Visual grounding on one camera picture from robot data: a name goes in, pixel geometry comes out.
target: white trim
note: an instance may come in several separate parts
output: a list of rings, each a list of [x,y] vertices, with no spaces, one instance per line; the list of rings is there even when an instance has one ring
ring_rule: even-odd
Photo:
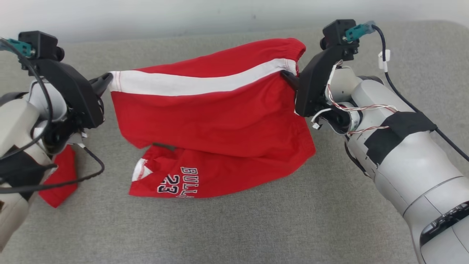
[[[145,164],[147,163],[148,160],[145,159],[139,159],[137,164],[135,165],[134,168],[134,173],[132,173],[132,181],[138,181],[141,180],[151,173],[153,173],[150,169],[148,169]]]
[[[111,71],[114,80],[109,89],[111,92],[163,96],[229,92],[281,70],[296,74],[296,62],[289,59],[273,59],[238,74],[216,78],[146,73],[138,70]]]

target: red fabric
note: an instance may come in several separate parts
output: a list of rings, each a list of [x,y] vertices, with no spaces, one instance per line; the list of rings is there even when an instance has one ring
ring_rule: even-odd
[[[296,39],[269,39],[139,71],[224,77],[272,59],[297,62],[304,51]],[[234,193],[287,176],[315,153],[304,118],[294,113],[295,93],[279,72],[229,92],[161,96],[117,89],[111,96],[128,141],[138,148],[152,142],[177,147],[174,152],[150,147],[134,173],[131,195]]]
[[[76,179],[75,171],[75,151],[70,145],[56,156],[55,164],[58,165],[57,170],[52,173],[44,184],[57,184],[64,181]],[[66,185],[59,188],[40,191],[39,195],[50,206],[57,208],[61,205],[78,187],[78,184]]]

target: black tape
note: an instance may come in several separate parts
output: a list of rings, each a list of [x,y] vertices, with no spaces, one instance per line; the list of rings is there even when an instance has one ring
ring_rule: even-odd
[[[18,147],[13,146],[7,153],[17,149]],[[11,187],[38,185],[45,171],[55,167],[57,165],[53,163],[46,166],[40,165],[26,152],[21,151],[0,161],[0,185],[5,182]],[[33,193],[24,192],[20,195],[29,201]]]
[[[365,141],[367,156],[377,164],[381,164],[389,152],[410,134],[437,129],[437,125],[422,112],[396,112],[388,116],[381,126],[389,128],[376,130]]]

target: gray fabric surface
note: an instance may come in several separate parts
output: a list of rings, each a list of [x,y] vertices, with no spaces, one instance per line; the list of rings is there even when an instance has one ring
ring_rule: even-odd
[[[87,78],[110,70],[172,63],[258,39],[294,37],[308,50],[304,67],[320,51],[323,25],[311,29],[174,39],[64,45],[64,62]],[[447,22],[383,25],[392,50],[395,85],[469,152],[469,31]],[[357,75],[376,75],[379,36],[361,41]],[[0,53],[0,92],[27,90],[30,79],[13,55]],[[293,175],[240,193],[203,200],[127,195],[144,150],[120,135],[109,92],[106,122],[89,131],[86,145],[106,164],[58,209],[40,198],[0,256],[8,264],[414,264],[408,227],[392,204],[347,158],[342,139],[329,129],[312,131],[317,154]],[[469,164],[435,140],[469,175]],[[78,172],[98,165],[77,152]]]

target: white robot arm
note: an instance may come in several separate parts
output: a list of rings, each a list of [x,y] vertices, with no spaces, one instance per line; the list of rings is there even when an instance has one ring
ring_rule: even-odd
[[[21,32],[19,39],[0,39],[0,50],[17,54],[23,69],[36,81],[29,93],[0,96],[0,252],[25,220],[37,191],[81,182],[104,171],[104,164],[81,138],[85,128],[104,121],[100,97],[112,75],[86,80],[60,62],[64,51],[54,36],[29,31]],[[57,167],[55,155],[71,143],[83,147],[101,170],[77,180],[43,185]]]
[[[380,67],[394,92],[379,78],[357,77],[342,65],[358,53],[359,38],[374,31],[383,43]],[[419,263],[469,263],[469,180],[430,132],[469,157],[395,89],[384,35],[374,22],[336,20],[323,33],[323,52],[299,78],[283,73],[296,90],[296,113],[312,116],[313,128],[322,122],[343,136],[350,159],[406,220]]]
[[[379,104],[399,110],[361,111],[356,131],[383,124],[390,128],[346,133],[346,150],[406,220],[420,263],[469,263],[469,179],[451,164],[430,131],[405,135],[425,130],[423,122],[415,121],[422,117],[383,84],[361,80],[348,67],[335,71],[330,88],[333,96],[357,107]],[[390,122],[393,115],[395,123]],[[391,129],[404,134],[396,137]]]

